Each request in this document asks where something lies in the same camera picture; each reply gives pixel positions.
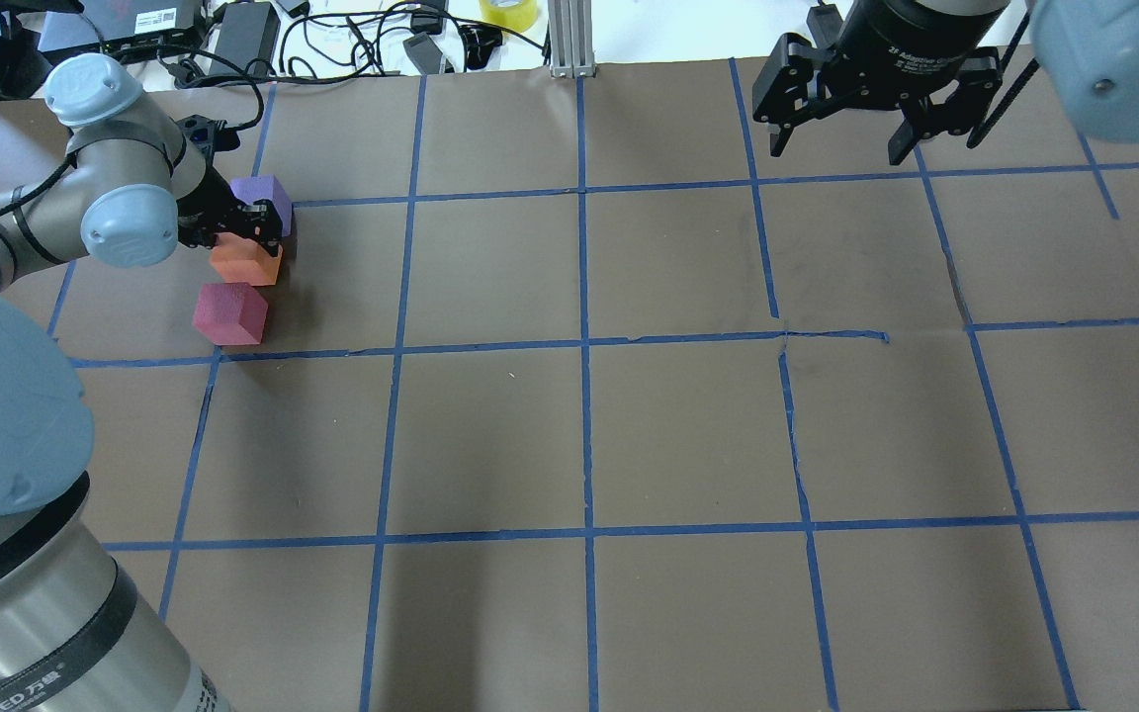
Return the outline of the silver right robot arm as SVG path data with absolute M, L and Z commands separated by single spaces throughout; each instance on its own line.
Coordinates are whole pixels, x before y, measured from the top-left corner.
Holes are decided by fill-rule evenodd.
M 1031 77 L 1052 81 L 1080 134 L 1139 144 L 1139 1 L 1030 1 L 1008 46 L 986 44 L 1005 1 L 818 1 L 777 41 L 749 91 L 781 156 L 797 126 L 896 112 L 891 165 L 935 136 L 978 147 Z

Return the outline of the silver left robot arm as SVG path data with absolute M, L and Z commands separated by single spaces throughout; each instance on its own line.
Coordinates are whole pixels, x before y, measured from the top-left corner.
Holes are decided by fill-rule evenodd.
M 226 234 L 277 257 L 290 206 L 276 182 L 233 191 L 213 167 L 233 133 L 171 118 L 109 55 L 60 63 L 44 100 L 69 130 L 66 153 L 42 182 L 0 194 L 0 711 L 229 711 L 83 523 L 83 384 L 3 292 L 80 257 L 139 269 Z

